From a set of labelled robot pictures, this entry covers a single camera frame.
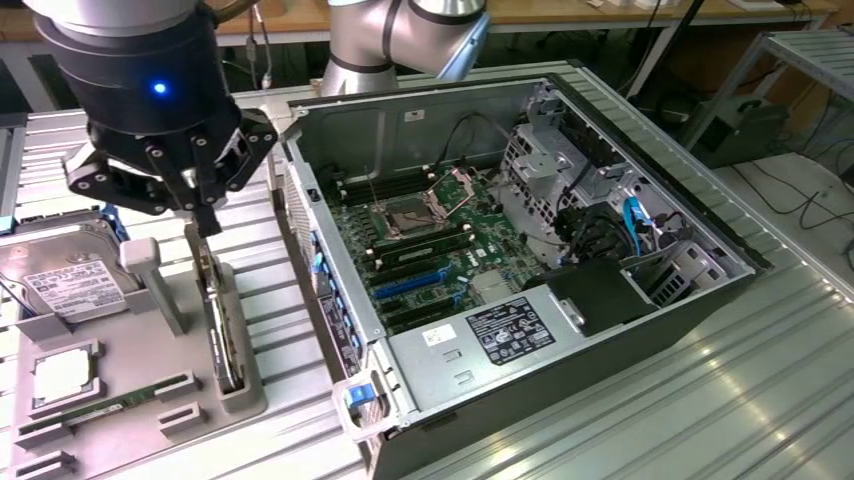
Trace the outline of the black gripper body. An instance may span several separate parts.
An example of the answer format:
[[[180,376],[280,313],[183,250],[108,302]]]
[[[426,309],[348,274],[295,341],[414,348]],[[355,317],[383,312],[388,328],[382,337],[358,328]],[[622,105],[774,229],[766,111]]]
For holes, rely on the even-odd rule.
[[[225,149],[240,123],[219,65],[211,10],[189,10],[164,28],[115,36],[84,33],[36,13],[41,35],[101,151],[152,141],[181,149],[195,136]]]

